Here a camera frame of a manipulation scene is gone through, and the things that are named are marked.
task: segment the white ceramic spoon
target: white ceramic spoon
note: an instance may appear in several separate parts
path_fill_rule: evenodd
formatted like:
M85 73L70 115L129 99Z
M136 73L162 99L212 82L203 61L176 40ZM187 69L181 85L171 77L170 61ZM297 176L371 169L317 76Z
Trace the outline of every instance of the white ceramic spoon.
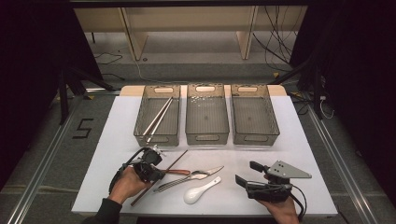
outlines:
M217 185L221 181L221 178L218 176L214 180L210 181L208 184L203 185L201 187L188 189L184 193L184 202L187 204L196 203L201 195L207 190Z

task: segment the white table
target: white table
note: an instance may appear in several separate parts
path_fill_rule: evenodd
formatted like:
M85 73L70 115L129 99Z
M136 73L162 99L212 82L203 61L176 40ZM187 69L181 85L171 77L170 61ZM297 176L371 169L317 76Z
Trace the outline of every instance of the white table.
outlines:
M303 128L289 96L271 96L280 136L271 147L235 146L230 132L226 146L191 147L185 137L186 88L181 91L180 142L178 147L163 147L166 157L157 166L166 169L176 158L189 151L172 169L201 170L220 165L218 173L203 179L192 180L163 192L153 192L158 186L180 178L180 175L166 175L156 183L134 206L127 200L122 214L140 217L266 217L268 211L255 200L248 198L245 189L234 179L240 175L246 180L265 182L263 174L249 168L250 161L271 166L276 160L284 161L312 175L311 179L292 179L290 182L303 190L307 199L306 216L331 217L337 214L330 193L308 145ZM91 215L98 211L102 198L108 196L108 185L120 168L141 147L134 138L134 125L140 106L139 96L118 96L109 113L106 126L85 175L72 212ZM231 125L230 98L227 97ZM221 182L208 190L195 204L183 201L184 192L192 187L202 186L217 176ZM304 203L301 193L293 194Z

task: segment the silver utensil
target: silver utensil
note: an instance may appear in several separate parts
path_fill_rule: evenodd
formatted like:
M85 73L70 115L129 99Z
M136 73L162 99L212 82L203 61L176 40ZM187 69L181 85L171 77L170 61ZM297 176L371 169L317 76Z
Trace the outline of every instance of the silver utensil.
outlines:
M166 184L163 184L163 185L159 186L157 189L154 190L154 192L162 192L162 191L164 191L166 189L169 189L169 188L171 188L171 187L173 187L175 185L184 183L184 182L189 181L189 180L207 178L208 176L217 173L223 167L224 166L219 166L219 167L207 170L207 171L199 171L199 170L198 171L194 171L194 172L192 172L190 175L188 175L186 177L183 177L183 178L180 178L180 179L177 179L177 180L174 180L174 181L171 181L169 183L166 183Z

